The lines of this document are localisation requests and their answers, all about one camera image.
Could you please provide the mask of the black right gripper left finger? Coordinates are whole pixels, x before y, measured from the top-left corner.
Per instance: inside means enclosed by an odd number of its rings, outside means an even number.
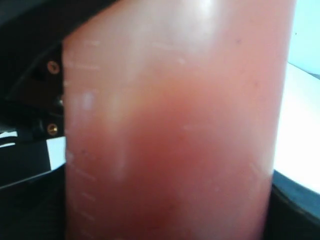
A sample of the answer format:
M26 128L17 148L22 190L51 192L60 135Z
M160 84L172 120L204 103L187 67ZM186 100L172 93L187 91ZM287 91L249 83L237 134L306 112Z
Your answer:
M2 240L63 240L65 218L63 168L0 190Z

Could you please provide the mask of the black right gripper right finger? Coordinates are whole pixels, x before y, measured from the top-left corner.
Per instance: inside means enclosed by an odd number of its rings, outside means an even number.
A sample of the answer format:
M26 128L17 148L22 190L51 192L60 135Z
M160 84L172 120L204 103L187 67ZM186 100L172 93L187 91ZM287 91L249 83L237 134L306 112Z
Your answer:
M264 240L320 240L320 194L274 171Z

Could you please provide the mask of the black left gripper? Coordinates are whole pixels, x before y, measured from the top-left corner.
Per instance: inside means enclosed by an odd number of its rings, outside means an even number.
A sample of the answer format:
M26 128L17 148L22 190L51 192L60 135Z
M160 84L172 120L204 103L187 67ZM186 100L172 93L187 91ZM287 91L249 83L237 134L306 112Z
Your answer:
M15 144L0 148L1 187L51 170L45 139L64 134L62 42L111 4L110 0L1 1L0 131L17 133L0 140L2 145Z

